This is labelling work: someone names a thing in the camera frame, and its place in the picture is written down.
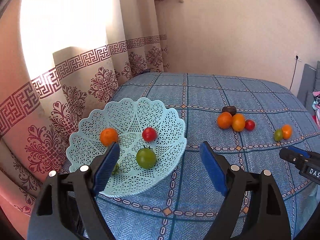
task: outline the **gray furniture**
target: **gray furniture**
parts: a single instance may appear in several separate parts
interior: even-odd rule
[[[312,92],[320,91],[320,61],[318,61],[317,69],[308,64],[304,65],[303,75],[297,98],[306,107],[311,115],[315,115],[312,108],[314,97]]]

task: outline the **scalloped basket rim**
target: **scalloped basket rim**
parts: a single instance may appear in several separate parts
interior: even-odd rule
[[[185,152],[185,150],[186,150],[187,139],[185,138],[186,123],[185,123],[185,121],[184,121],[183,119],[181,119],[181,118],[179,117],[179,114],[178,114],[177,110],[174,109],[174,108],[168,108],[168,109],[165,108],[164,103],[163,103],[162,101],[160,101],[160,100],[151,101],[149,98],[141,97],[141,98],[139,98],[137,101],[133,101],[131,98],[123,98],[123,99],[121,99],[119,102],[117,102],[117,101],[110,101],[110,102],[108,102],[102,110],[101,110],[101,109],[93,109],[93,110],[90,112],[90,114],[89,114],[88,117],[83,118],[83,119],[80,120],[79,125],[78,125],[79,130],[78,130],[77,132],[73,132],[73,133],[70,135],[70,137],[69,137],[70,146],[69,146],[69,147],[67,148],[67,150],[66,150],[66,156],[67,156],[68,160],[71,162],[71,166],[69,167],[69,172],[74,172],[74,171],[75,171],[75,170],[74,170],[74,171],[71,171],[71,169],[73,169],[72,167],[75,165],[75,163],[70,160],[70,159],[71,159],[71,157],[70,157],[70,151],[74,148],[74,143],[73,143],[73,141],[72,141],[72,138],[73,138],[74,136],[76,136],[76,135],[81,135],[81,137],[85,136],[85,135],[80,131],[81,124],[82,124],[83,122],[87,121],[87,120],[91,120],[91,119],[92,119],[92,116],[93,116],[93,113],[96,113],[96,112],[102,113],[103,111],[106,111],[108,104],[112,104],[112,103],[120,104],[120,103],[122,103],[123,101],[131,101],[131,102],[134,102],[134,103],[138,103],[139,101],[148,101],[150,104],[160,103],[161,106],[162,106],[162,108],[163,108],[163,110],[164,110],[164,112],[168,113],[169,111],[173,111],[173,112],[175,113],[175,115],[177,116],[177,119],[178,119],[178,120],[181,120],[181,121],[183,122],[183,133],[182,133],[182,134],[183,134],[183,143],[184,143],[184,146],[183,146],[183,152],[182,152],[182,154],[180,154],[180,155],[178,156],[177,165],[179,164],[179,162],[181,161],[181,158],[182,158],[182,156],[183,156],[183,154],[184,154],[184,152]],[[156,181],[154,184],[152,184],[152,187],[155,186],[156,184],[158,184],[158,183],[159,183],[161,180],[163,180],[164,178],[166,178],[171,172],[173,172],[173,170],[174,170],[175,168],[176,168],[176,166],[171,167],[171,169],[167,172],[167,175],[166,175],[166,176],[162,176],[158,181]],[[147,187],[147,188],[145,188],[145,189],[143,189],[143,190],[136,191],[136,192],[132,192],[132,193],[129,193],[129,194],[119,194],[119,195],[108,195],[108,194],[105,194],[103,191],[100,192],[100,193],[103,194],[103,195],[105,195],[105,196],[107,196],[107,197],[123,197],[123,196],[133,196],[133,195],[137,195],[137,194],[140,194],[140,193],[142,193],[142,192],[144,192],[144,191],[146,191],[146,190],[148,190],[148,189],[150,189],[150,187]]]

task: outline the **green tomato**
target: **green tomato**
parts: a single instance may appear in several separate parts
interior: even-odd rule
[[[114,166],[114,168],[113,168],[113,171],[112,171],[112,175],[116,175],[116,174],[118,174],[119,173],[119,164],[118,163],[116,163],[116,165]]]
[[[273,138],[276,142],[280,142],[283,139],[283,132],[281,129],[278,129],[275,131],[275,134],[273,135]]]
[[[136,155],[137,163],[144,169],[151,169],[156,164],[156,154],[148,148],[140,149]]]

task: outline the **orange fruit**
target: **orange fruit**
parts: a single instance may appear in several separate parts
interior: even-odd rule
[[[113,142],[117,142],[119,139],[116,129],[106,128],[100,134],[100,141],[104,146],[109,146]]]
[[[221,129],[228,129],[232,124],[232,115],[228,112],[223,112],[218,116],[217,124]]]
[[[281,130],[282,130],[282,133],[283,133],[283,138],[284,138],[285,140],[288,140],[288,139],[291,137],[291,135],[292,135],[292,128],[291,128],[291,126],[288,125],[288,124],[285,124],[284,126],[282,126]]]
[[[243,114],[235,114],[232,117],[232,128],[236,132],[241,132],[245,127],[245,118]]]

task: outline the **basket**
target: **basket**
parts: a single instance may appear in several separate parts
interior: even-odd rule
[[[93,110],[88,118],[79,122],[79,131],[71,134],[67,158],[70,172],[104,154],[107,147],[100,142],[103,129],[112,127],[119,135],[119,173],[112,175],[102,194],[122,197],[141,193],[169,175],[178,165],[186,148],[185,122],[175,109],[166,109],[163,102],[140,98],[134,102],[124,98],[109,102],[103,110]],[[153,127],[157,139],[148,143],[142,131]],[[148,170],[138,166],[136,154],[141,148],[151,148],[157,158],[156,165]]]

